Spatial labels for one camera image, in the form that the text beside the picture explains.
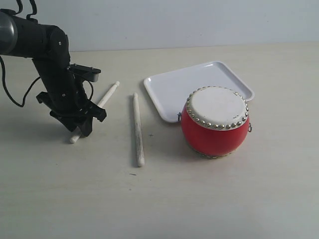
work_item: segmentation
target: drum ring handle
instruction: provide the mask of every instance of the drum ring handle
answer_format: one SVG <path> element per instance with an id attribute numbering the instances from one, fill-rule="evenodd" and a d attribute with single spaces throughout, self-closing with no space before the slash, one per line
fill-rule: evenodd
<path id="1" fill-rule="evenodd" d="M 253 127 L 252 127 L 251 123 L 249 122 L 248 132 L 251 132 L 251 131 L 253 131 Z"/>
<path id="2" fill-rule="evenodd" d="M 178 120 L 178 122 L 180 122 L 180 118 L 181 118 L 181 112 L 179 112 L 179 113 L 177 114 L 177 120 Z"/>

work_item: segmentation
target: tray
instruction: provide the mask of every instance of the tray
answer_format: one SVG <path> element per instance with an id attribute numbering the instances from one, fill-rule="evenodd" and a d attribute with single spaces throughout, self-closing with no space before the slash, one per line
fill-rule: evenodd
<path id="1" fill-rule="evenodd" d="M 190 93 L 203 86 L 222 86 L 237 91 L 250 101 L 254 92 L 220 61 L 212 61 L 171 72 L 147 77 L 144 86 L 160 117 L 170 123 L 178 122 Z"/>

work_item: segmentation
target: drum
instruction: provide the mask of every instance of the drum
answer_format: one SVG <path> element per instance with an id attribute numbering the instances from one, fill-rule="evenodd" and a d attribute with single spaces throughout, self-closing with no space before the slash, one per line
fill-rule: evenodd
<path id="1" fill-rule="evenodd" d="M 181 114 L 181 127 L 189 145 L 212 157 L 233 152 L 250 129 L 248 105 L 237 92 L 203 87 L 189 95 Z"/>

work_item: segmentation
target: wooden drumstick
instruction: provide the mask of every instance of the wooden drumstick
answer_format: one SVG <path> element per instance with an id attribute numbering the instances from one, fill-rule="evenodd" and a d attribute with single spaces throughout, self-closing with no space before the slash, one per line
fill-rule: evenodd
<path id="1" fill-rule="evenodd" d="M 145 164 L 143 140 L 142 140 L 142 128 L 141 128 L 141 116 L 138 94 L 133 94 L 133 109 L 134 109 L 134 122 L 135 122 L 135 139 L 136 139 L 136 151 L 138 157 L 138 167 L 142 167 Z"/>
<path id="2" fill-rule="evenodd" d="M 105 103 L 109 100 L 109 98 L 112 96 L 112 94 L 115 92 L 116 88 L 120 85 L 120 82 L 117 81 L 104 95 L 104 97 L 100 100 L 98 103 L 98 107 L 102 108 Z M 73 132 L 73 135 L 70 138 L 70 143 L 76 143 L 78 139 L 81 137 L 82 133 L 79 128 L 76 128 Z"/>

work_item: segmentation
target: white tray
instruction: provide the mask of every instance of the white tray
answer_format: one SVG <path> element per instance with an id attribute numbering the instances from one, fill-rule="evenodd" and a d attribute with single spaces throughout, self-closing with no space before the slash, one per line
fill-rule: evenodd
<path id="1" fill-rule="evenodd" d="M 222 86 L 237 91 L 250 101 L 254 92 L 224 63 L 207 62 L 176 71 L 147 77 L 144 85 L 161 118 L 166 122 L 178 122 L 190 93 L 203 86 Z"/>

